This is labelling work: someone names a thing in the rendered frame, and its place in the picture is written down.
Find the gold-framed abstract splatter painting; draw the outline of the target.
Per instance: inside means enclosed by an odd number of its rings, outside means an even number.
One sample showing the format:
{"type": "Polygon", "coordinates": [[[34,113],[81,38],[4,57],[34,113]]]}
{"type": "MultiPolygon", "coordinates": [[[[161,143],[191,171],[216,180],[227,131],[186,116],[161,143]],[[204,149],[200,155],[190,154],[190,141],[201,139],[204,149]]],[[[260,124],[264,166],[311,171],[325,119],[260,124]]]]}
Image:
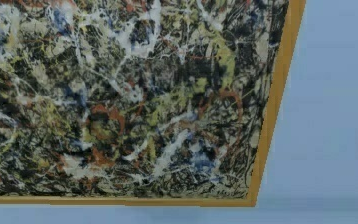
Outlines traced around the gold-framed abstract splatter painting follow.
{"type": "Polygon", "coordinates": [[[0,0],[0,204],[256,204],[306,0],[0,0]]]}

